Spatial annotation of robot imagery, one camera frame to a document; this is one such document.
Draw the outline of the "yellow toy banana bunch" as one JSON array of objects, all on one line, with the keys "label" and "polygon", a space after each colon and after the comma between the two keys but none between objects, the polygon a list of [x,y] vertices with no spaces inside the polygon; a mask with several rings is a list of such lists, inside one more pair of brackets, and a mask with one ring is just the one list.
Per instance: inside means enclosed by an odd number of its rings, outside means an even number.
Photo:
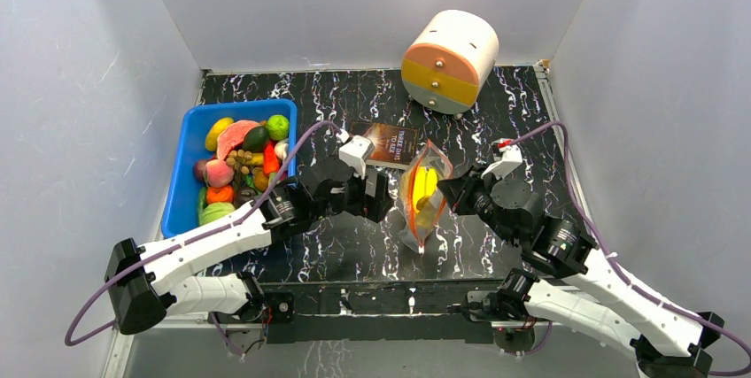
[{"label": "yellow toy banana bunch", "polygon": [[437,190],[437,170],[428,166],[418,166],[414,173],[412,205],[419,212]]}]

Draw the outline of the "clear zip top bag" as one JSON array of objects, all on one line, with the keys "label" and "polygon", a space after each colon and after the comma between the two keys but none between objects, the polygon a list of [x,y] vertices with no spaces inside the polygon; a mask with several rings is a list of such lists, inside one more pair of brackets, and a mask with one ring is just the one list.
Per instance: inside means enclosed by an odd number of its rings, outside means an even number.
[{"label": "clear zip top bag", "polygon": [[445,208],[445,198],[437,184],[452,175],[452,162],[431,140],[425,143],[402,174],[398,208],[406,222],[399,237],[410,250],[424,253],[426,241],[437,228]]}]

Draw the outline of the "dark green toy avocado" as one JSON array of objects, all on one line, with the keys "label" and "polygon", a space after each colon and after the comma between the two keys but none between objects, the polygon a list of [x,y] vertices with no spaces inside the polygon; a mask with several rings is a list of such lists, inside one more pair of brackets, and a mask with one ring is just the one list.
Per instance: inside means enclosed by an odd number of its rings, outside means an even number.
[{"label": "dark green toy avocado", "polygon": [[242,149],[252,153],[263,152],[268,142],[270,134],[265,126],[256,126],[251,128],[245,135]]}]

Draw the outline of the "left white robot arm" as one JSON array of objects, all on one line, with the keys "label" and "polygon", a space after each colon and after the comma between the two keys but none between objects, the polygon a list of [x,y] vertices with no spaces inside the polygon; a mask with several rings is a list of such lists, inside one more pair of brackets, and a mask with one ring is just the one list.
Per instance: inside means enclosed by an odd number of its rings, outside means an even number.
[{"label": "left white robot arm", "polygon": [[302,174],[269,187],[233,212],[171,239],[114,245],[105,272],[107,293],[123,335],[139,334],[164,318],[189,312],[222,312],[243,321],[268,304],[249,274],[197,277],[209,266],[309,231],[342,212],[373,222],[393,207],[389,177],[364,174],[338,158],[325,158]]}]

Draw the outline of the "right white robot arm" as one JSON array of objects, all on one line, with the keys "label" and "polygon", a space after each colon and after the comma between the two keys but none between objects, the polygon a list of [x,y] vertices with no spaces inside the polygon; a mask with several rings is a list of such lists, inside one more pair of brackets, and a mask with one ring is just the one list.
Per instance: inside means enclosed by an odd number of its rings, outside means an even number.
[{"label": "right white robot arm", "polygon": [[653,303],[623,282],[594,238],[576,223],[549,216],[540,194],[523,181],[482,177],[471,168],[438,189],[457,215],[476,215],[500,239],[519,246],[527,272],[512,269],[494,292],[471,291],[453,310],[471,320],[558,322],[618,349],[647,377],[706,377],[706,349],[723,321],[689,320]]}]

